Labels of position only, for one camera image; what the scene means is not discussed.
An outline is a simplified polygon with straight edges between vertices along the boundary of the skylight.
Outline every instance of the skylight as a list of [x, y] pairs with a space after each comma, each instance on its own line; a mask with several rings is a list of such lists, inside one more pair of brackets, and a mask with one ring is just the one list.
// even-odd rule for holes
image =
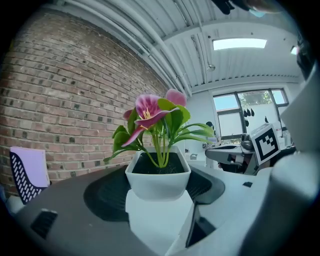
[[298, 53], [298, 47], [296, 46], [292, 47], [291, 54], [297, 55], [297, 53]]
[[267, 40], [255, 38], [230, 38], [213, 41], [213, 49], [222, 50], [230, 48], [265, 48]]

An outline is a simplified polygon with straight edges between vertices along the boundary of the pink flower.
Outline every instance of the pink flower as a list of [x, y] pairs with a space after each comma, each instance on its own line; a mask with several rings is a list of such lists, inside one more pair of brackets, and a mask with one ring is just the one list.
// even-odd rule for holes
[[175, 89], [170, 89], [166, 92], [165, 98], [171, 101], [175, 105], [186, 106], [187, 105], [187, 98], [186, 96]]
[[[132, 133], [129, 140], [122, 145], [122, 147], [134, 142], [143, 130], [148, 130], [150, 126], [156, 124], [166, 114], [179, 109], [178, 107], [175, 107], [172, 110], [161, 110], [158, 106], [158, 99], [160, 99], [159, 96], [152, 94], [143, 94], [136, 99], [135, 109], [140, 119], [134, 122], [138, 125], [138, 127]], [[126, 120], [129, 119], [131, 113], [129, 113], [129, 111], [132, 110], [126, 111], [123, 115]]]

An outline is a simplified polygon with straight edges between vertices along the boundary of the ceiling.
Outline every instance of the ceiling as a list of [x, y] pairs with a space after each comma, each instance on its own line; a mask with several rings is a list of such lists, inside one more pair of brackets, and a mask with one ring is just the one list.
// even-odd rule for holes
[[[297, 32], [281, 13], [258, 18], [235, 7], [224, 15], [211, 0], [58, 0], [50, 7], [104, 28], [188, 96], [238, 84], [297, 83], [301, 75], [291, 54]], [[213, 40], [228, 38], [267, 43], [213, 49]]]

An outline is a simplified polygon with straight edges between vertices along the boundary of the window frame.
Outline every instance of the window frame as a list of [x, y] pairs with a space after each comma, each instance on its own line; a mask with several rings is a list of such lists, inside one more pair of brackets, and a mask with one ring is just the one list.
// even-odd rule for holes
[[[279, 122], [281, 124], [282, 131], [286, 131], [287, 130], [287, 127], [283, 127], [283, 124], [282, 124], [281, 118], [280, 118], [280, 114], [279, 114], [279, 109], [278, 109], [280, 107], [286, 107], [286, 106], [289, 105], [288, 97], [286, 95], [286, 92], [285, 92], [284, 88], [273, 88], [273, 89], [272, 88], [267, 88], [267, 89], [254, 89], [254, 90], [235, 91], [233, 93], [223, 93], [223, 94], [213, 95], [213, 97], [212, 97], [213, 104], [214, 104], [214, 109], [215, 109], [216, 114], [217, 114], [217, 121], [218, 121], [218, 124], [219, 124], [219, 131], [220, 131], [220, 139], [221, 140], [239, 139], [239, 138], [241, 138], [242, 134], [221, 136], [221, 126], [220, 126], [219, 116], [220, 115], [225, 115], [225, 114], [239, 113], [240, 114], [240, 120], [241, 120], [241, 126], [242, 126], [242, 133], [247, 133], [246, 119], [245, 119], [245, 115], [244, 115], [244, 110], [242, 108], [242, 105], [241, 105], [240, 98], [239, 98], [238, 94], [248, 93], [248, 92], [263, 92], [263, 91], [268, 91], [269, 94], [270, 94], [270, 98], [271, 98], [271, 101], [272, 101], [272, 103], [274, 105], [277, 118], [278, 118], [278, 120], [279, 120]], [[285, 103], [277, 104], [272, 91], [281, 91]], [[221, 97], [221, 96], [228, 96], [228, 95], [234, 95], [235, 96], [236, 102], [238, 104], [238, 108], [217, 111], [214, 98]]]

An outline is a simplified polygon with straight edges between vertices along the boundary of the white flower pot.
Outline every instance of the white flower pot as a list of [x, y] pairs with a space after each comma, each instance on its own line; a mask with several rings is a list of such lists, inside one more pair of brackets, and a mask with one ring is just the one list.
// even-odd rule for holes
[[[154, 147], [147, 147], [148, 152], [156, 152]], [[182, 196], [186, 190], [191, 173], [190, 167], [177, 146], [172, 146], [171, 153], [177, 153], [184, 172], [173, 174], [132, 173], [143, 151], [137, 151], [125, 170], [131, 189], [140, 199], [146, 201], [171, 201]]]

